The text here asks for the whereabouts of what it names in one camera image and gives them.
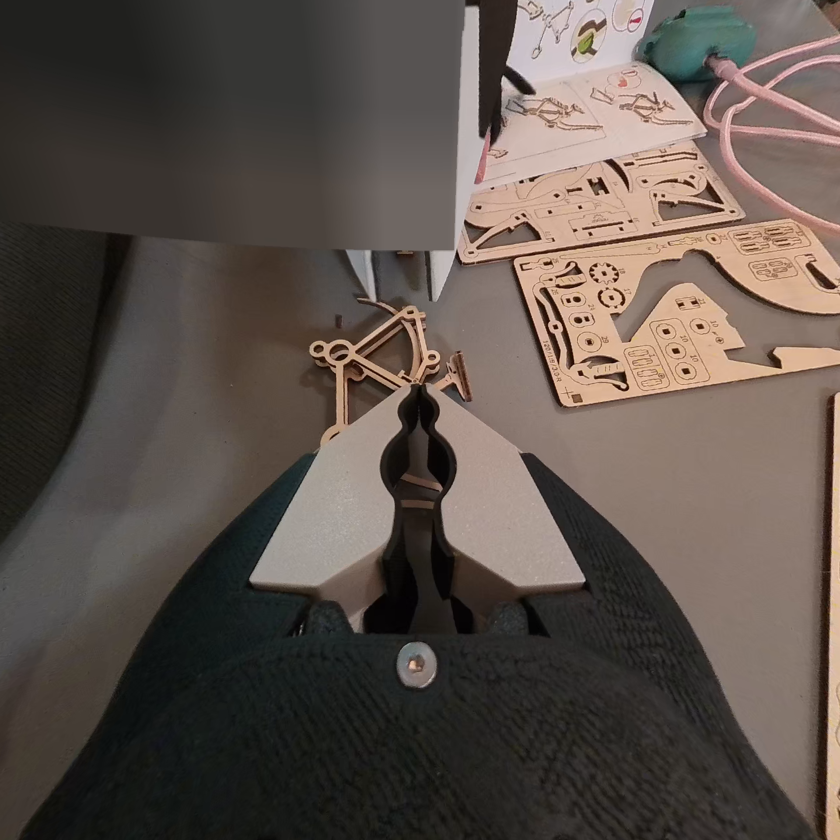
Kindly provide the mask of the wooden parts sheet small gears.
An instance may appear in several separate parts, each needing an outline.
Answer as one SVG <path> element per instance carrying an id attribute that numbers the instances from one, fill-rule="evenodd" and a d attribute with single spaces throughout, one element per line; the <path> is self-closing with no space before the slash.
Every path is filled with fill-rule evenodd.
<path id="1" fill-rule="evenodd" d="M 745 343 L 696 284 L 667 289 L 628 339 L 616 327 L 645 271 L 687 254 L 708 258 L 752 297 L 790 312 L 837 316 L 839 268 L 791 219 L 691 230 L 616 245 L 524 255 L 512 265 L 556 396 L 593 406 L 838 366 L 838 350 L 779 347 L 771 364 L 733 360 Z"/>

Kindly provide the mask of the wooden parts sheet wavy cutouts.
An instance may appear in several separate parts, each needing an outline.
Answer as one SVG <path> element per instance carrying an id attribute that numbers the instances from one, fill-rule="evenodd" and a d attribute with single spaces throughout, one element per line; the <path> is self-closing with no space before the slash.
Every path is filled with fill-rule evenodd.
<path id="1" fill-rule="evenodd" d="M 831 472 L 828 490 L 829 548 L 826 609 L 826 729 L 825 818 L 826 839 L 839 838 L 839 394 L 831 409 Z"/>

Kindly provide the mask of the wooden parts sheet triangular frames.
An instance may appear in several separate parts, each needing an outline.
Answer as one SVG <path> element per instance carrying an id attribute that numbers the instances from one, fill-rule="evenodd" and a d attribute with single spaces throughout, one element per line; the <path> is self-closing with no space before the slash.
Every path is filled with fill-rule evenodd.
<path id="1" fill-rule="evenodd" d="M 474 266 L 745 217 L 695 142 L 686 141 L 479 190 L 457 254 Z"/>

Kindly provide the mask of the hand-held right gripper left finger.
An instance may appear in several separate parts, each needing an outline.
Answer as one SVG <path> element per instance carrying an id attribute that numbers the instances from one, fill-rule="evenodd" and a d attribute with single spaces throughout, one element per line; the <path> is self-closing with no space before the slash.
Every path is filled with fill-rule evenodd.
<path id="1" fill-rule="evenodd" d="M 403 430 L 397 410 L 412 390 L 394 392 L 320 447 L 249 577 L 254 588 L 337 602 L 361 630 L 385 592 L 381 558 L 394 528 L 382 456 Z"/>

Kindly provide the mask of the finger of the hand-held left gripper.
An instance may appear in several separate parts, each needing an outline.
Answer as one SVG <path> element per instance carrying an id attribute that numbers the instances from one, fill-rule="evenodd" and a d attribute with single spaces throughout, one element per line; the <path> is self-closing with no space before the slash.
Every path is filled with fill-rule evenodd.
<path id="1" fill-rule="evenodd" d="M 378 299 L 378 291 L 376 288 L 376 276 L 373 260 L 372 250 L 346 250 L 350 266 L 354 274 L 358 278 L 365 295 L 371 300 Z"/>
<path id="2" fill-rule="evenodd" d="M 437 301 L 455 261 L 455 252 L 454 250 L 429 250 L 425 252 L 425 261 L 428 299 Z"/>

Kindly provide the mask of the illustrated instruction sheet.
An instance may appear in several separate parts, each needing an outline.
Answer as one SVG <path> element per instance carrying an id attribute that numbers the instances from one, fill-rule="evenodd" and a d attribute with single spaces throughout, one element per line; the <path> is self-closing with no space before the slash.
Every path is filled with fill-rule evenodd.
<path id="1" fill-rule="evenodd" d="M 536 77 L 629 59 L 654 1 L 519 1 L 508 62 Z"/>

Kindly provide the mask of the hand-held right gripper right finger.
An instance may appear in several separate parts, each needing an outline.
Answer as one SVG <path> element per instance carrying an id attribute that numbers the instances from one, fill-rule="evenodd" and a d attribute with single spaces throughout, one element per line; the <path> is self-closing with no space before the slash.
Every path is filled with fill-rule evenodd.
<path id="1" fill-rule="evenodd" d="M 585 575 L 525 454 L 434 388 L 425 390 L 427 470 L 441 486 L 432 565 L 457 628 L 503 602 L 575 592 Z"/>

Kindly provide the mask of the open instruction booklet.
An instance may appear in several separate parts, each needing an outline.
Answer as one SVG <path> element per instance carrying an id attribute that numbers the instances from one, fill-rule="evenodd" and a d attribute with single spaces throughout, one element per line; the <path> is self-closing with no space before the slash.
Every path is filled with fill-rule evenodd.
<path id="1" fill-rule="evenodd" d="M 692 107 L 641 62 L 556 79 L 521 94 L 506 85 L 485 187 L 654 151 L 703 137 Z"/>

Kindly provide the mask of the teal plastic device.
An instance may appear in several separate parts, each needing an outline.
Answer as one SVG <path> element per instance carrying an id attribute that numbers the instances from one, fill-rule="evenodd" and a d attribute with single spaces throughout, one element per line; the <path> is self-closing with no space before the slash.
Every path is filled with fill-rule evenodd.
<path id="1" fill-rule="evenodd" d="M 714 78 L 707 59 L 717 56 L 743 67 L 757 40 L 755 27 L 729 6 L 688 7 L 667 17 L 637 45 L 637 60 L 674 85 Z"/>

